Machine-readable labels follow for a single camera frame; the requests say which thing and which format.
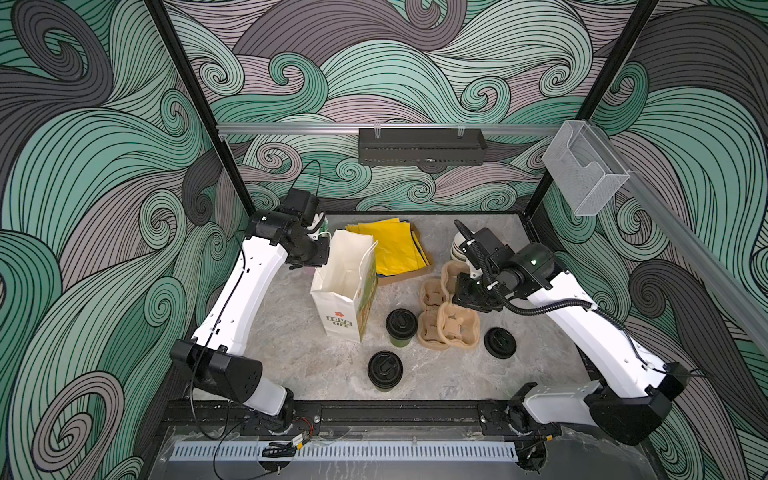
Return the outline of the white paper takeout bag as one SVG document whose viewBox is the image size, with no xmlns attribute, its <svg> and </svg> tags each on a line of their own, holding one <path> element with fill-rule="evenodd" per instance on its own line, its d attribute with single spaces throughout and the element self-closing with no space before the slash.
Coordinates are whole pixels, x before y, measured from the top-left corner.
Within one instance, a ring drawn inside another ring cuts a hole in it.
<svg viewBox="0 0 768 480">
<path fill-rule="evenodd" d="M 373 236 L 337 230 L 325 266 L 315 271 L 311 296 L 327 335 L 361 343 L 377 289 Z"/>
</svg>

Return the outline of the brown pulp carrier single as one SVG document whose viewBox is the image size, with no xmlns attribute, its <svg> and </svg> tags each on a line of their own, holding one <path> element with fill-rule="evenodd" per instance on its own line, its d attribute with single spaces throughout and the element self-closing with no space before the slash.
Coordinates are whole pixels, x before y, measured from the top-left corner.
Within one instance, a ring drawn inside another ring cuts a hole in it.
<svg viewBox="0 0 768 480">
<path fill-rule="evenodd" d="M 476 311 L 453 302 L 461 273 L 469 273 L 465 263 L 449 261 L 441 269 L 440 288 L 444 301 L 437 312 L 436 330 L 439 340 L 449 346 L 474 349 L 481 340 L 480 319 Z"/>
</svg>

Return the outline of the green paper coffee cup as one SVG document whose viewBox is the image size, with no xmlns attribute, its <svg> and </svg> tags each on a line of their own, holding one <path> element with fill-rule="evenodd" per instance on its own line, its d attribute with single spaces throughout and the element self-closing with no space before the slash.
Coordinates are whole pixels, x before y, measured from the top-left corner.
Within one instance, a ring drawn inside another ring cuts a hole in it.
<svg viewBox="0 0 768 480">
<path fill-rule="evenodd" d="M 404 348 L 409 345 L 411 340 L 413 339 L 414 334 L 411 335 L 400 335 L 400 334 L 390 334 L 389 339 L 392 345 L 396 348 Z"/>
</svg>

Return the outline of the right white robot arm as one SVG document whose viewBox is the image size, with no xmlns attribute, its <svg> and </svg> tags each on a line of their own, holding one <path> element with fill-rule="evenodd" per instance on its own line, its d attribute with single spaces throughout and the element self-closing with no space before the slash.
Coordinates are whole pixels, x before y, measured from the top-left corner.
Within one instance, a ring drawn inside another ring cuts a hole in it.
<svg viewBox="0 0 768 480">
<path fill-rule="evenodd" d="M 455 225 L 470 268 L 458 277 L 455 303 L 479 312 L 545 315 L 602 376 L 569 387 L 525 384 L 509 402 L 514 429 L 528 433 L 552 424 L 583 425 L 634 446 L 662 425 L 687 386 L 688 370 L 635 341 L 546 246 L 530 243 L 514 251 L 487 228 Z"/>
</svg>

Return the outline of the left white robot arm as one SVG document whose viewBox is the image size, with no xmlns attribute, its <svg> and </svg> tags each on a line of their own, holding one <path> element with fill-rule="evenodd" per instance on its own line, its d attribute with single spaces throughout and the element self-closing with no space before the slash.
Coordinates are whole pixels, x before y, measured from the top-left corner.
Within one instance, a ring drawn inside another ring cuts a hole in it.
<svg viewBox="0 0 768 480">
<path fill-rule="evenodd" d="M 289 391 L 265 377 L 260 361 L 244 355 L 249 332 L 280 268 L 319 267 L 329 255 L 323 213 L 262 211 L 252 219 L 239 256 L 211 311 L 170 357 L 190 389 L 200 389 L 266 416 L 283 414 Z"/>
</svg>

